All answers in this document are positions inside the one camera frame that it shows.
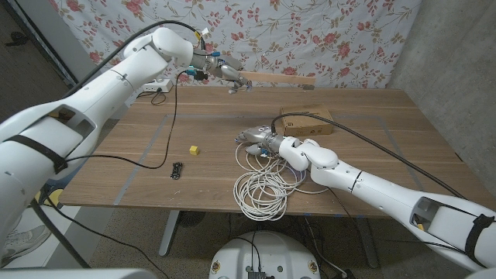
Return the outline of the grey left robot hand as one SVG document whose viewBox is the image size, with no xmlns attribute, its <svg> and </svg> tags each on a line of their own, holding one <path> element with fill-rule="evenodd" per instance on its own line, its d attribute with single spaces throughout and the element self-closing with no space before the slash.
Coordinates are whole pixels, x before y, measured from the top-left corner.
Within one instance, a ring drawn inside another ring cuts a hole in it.
<svg viewBox="0 0 496 279">
<path fill-rule="evenodd" d="M 220 55 L 212 58 L 212 67 L 209 72 L 224 81 L 232 82 L 232 87 L 228 90 L 231 95 L 245 87 L 247 91 L 252 89 L 252 81 L 241 74 L 243 65 L 235 58 L 227 55 Z"/>
</svg>

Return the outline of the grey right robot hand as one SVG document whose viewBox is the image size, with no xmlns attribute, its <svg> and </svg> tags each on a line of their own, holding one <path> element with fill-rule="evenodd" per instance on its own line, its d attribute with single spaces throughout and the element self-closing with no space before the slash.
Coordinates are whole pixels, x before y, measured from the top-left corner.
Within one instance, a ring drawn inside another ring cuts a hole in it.
<svg viewBox="0 0 496 279">
<path fill-rule="evenodd" d="M 257 126 L 246 129 L 235 138 L 236 143 L 247 143 L 246 152 L 254 156 L 268 155 L 270 148 L 267 137 L 271 135 L 269 126 Z"/>
</svg>

